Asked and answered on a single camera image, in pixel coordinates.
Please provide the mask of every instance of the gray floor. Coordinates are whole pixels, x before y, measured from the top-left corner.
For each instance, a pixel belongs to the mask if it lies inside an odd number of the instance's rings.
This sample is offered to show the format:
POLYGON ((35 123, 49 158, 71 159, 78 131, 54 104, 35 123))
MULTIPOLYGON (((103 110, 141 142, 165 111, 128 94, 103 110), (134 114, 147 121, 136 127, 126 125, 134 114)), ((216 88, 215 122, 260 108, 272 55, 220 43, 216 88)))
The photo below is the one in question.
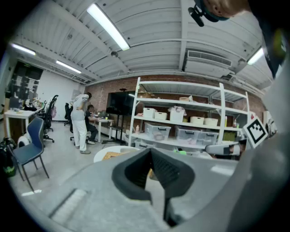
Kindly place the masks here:
MULTIPOLYGON (((36 170, 33 162, 25 165, 25 170, 34 190, 41 190, 41 192, 22 196, 22 198, 29 200, 35 206, 37 206, 37 204, 42 201, 47 194, 50 194, 52 189, 57 188, 69 177, 92 164, 93 158, 98 151, 109 146, 118 145, 115 143, 105 145, 96 143, 95 145, 87 145, 87 149, 91 151, 91 154, 80 154, 79 150, 73 145, 73 141, 69 140, 69 137, 73 134, 69 131, 68 126, 64 126, 63 123, 60 122, 53 122, 52 128, 54 132, 50 131, 48 132, 48 135, 55 140, 55 143, 52 143, 49 140, 45 141, 44 144, 46 147, 42 154, 42 159, 49 174, 49 179, 44 172, 39 158, 36 159, 36 165, 39 168, 38 170, 36 170)), ((3 137, 2 122, 0 123, 0 141, 2 141, 3 137)), ((102 136, 101 139, 107 140, 108 138, 102 136)), ((23 193, 31 192, 31 188, 27 181, 22 181, 18 171, 14 177, 10 178, 10 183, 20 196, 23 193)), ((157 213, 162 216, 164 207, 164 190, 160 183, 148 178, 146 190, 151 192, 153 207, 157 213)))

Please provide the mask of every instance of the man in white clothing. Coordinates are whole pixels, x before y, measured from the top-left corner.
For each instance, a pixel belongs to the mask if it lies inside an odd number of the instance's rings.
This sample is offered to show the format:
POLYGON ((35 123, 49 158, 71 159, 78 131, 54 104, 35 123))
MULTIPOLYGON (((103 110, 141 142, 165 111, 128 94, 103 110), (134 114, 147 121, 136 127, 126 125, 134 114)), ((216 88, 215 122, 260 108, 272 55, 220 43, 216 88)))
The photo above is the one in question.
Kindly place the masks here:
POLYGON ((73 110, 71 114, 71 119, 72 119, 74 142, 76 148, 79 148, 82 154, 91 153, 89 150, 87 150, 86 145, 87 127, 85 123, 86 104, 91 97, 92 95, 89 92, 85 94, 80 94, 73 100, 72 105, 73 110))

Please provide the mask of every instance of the brick wall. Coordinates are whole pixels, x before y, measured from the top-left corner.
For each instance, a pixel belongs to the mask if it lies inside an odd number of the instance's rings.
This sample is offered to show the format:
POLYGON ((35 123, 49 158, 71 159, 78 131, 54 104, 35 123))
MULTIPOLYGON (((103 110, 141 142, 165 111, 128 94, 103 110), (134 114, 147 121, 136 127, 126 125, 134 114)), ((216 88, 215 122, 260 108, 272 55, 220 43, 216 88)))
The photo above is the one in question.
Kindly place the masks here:
MULTIPOLYGON (((199 84, 205 84, 205 85, 212 85, 212 86, 219 86, 218 81, 214 80, 207 80, 205 78, 200 77, 184 77, 184 76, 175 76, 175 75, 152 75, 152 76, 142 76, 142 81, 178 81, 178 82, 192 82, 192 83, 199 83, 199 84)), ((108 94, 110 92, 120 92, 120 88, 126 88, 127 91, 135 91, 136 90, 136 84, 137 84, 137 77, 130 77, 130 78, 124 78, 114 81, 108 81, 103 82, 95 85, 91 85, 86 87, 86 92, 90 92, 92 94, 92 99, 90 101, 91 104, 94 105, 95 109, 98 111, 106 110, 107 105, 107 98, 108 94)), ((241 94, 245 94, 245 91, 242 89, 239 89, 237 87, 233 87, 229 84, 224 84, 224 88, 228 90, 232 90, 241 94)), ((184 95, 167 95, 167 94, 155 94, 156 97, 162 97, 164 99, 174 99, 178 100, 179 97, 184 97, 184 95)), ((255 112, 256 115, 263 120, 263 111, 265 111, 265 107, 261 101, 260 98, 248 93, 249 97, 249 104, 250 104, 250 111, 255 112)), ((193 99, 197 102, 202 103, 208 103, 207 98, 203 97, 193 97, 193 99)), ((216 105, 221 105, 219 100, 213 100, 213 103, 216 105)), ((247 106, 247 102, 245 99, 236 101, 235 103, 226 102, 227 107, 232 107, 236 109, 243 109, 244 106, 247 106)), ((142 110, 142 107, 137 108, 137 112, 142 110)), ((166 112, 167 109, 158 109, 162 112, 166 112)), ((206 112, 200 112, 200 111, 187 111, 188 116, 205 116, 207 117, 206 112)), ((218 114, 213 114, 213 118, 217 118, 220 120, 220 117, 218 114)), ((227 124, 228 126, 232 125, 232 117, 228 117, 227 124)), ((131 117, 125 117, 124 118, 124 127, 129 128, 131 122, 131 117)))

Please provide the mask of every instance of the white pants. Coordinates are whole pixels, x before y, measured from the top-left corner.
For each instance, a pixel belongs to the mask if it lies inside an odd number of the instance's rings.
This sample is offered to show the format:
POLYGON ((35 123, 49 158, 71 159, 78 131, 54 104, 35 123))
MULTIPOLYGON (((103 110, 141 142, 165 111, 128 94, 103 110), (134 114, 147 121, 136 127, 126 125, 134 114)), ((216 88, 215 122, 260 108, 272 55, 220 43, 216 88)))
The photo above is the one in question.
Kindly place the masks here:
POLYGON ((74 143, 80 146, 80 151, 86 151, 87 127, 84 120, 72 120, 74 143))

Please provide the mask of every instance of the blue chair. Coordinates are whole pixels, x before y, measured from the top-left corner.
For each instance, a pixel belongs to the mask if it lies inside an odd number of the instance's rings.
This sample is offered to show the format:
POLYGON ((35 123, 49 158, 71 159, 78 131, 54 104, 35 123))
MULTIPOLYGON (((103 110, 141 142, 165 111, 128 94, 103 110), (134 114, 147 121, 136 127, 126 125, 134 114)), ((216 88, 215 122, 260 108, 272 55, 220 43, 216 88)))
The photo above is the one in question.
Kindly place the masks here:
POLYGON ((43 163, 42 158, 41 158, 41 154, 44 151, 44 143, 43 143, 43 140, 44 140, 44 121, 43 121, 43 119, 38 118, 38 117, 34 118, 32 120, 32 122, 29 123, 29 125, 27 127, 27 131, 31 137, 32 143, 28 144, 26 146, 14 149, 13 156, 16 158, 17 168, 19 170, 19 173, 20 173, 22 180, 24 181, 18 164, 22 165, 22 169, 23 169, 24 175, 27 179, 27 182, 28 182, 29 186, 31 187, 32 191, 34 191, 32 188, 32 185, 28 179, 26 171, 24 169, 25 164, 33 161, 36 169, 38 169, 36 166, 36 163, 35 163, 35 159, 39 157, 41 164, 43 166, 43 169, 44 169, 47 177, 49 178, 47 171, 45 169, 44 163, 43 163))

